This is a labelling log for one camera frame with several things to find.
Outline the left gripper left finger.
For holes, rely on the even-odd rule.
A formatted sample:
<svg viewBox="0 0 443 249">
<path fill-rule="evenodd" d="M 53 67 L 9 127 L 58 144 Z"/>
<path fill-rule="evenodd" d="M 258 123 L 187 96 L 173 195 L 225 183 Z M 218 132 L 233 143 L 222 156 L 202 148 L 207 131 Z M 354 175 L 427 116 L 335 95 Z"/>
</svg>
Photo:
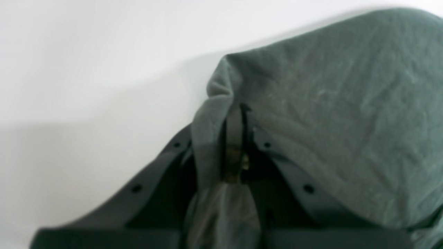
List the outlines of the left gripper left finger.
<svg viewBox="0 0 443 249">
<path fill-rule="evenodd" d="M 242 182 L 243 106 L 231 107 L 220 131 L 219 182 L 198 188 L 191 125 L 125 186 L 85 216 L 41 228 L 32 249 L 216 249 L 216 205 Z"/>
</svg>

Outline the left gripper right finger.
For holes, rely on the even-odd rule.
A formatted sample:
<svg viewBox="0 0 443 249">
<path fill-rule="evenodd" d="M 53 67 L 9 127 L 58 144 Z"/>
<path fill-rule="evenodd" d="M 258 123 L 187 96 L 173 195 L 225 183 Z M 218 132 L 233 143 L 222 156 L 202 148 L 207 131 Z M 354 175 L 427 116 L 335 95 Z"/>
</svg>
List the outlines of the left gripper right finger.
<svg viewBox="0 0 443 249">
<path fill-rule="evenodd" d="M 407 232 L 362 218 L 325 191 L 241 105 L 245 182 L 261 226 L 260 249 L 411 249 Z"/>
</svg>

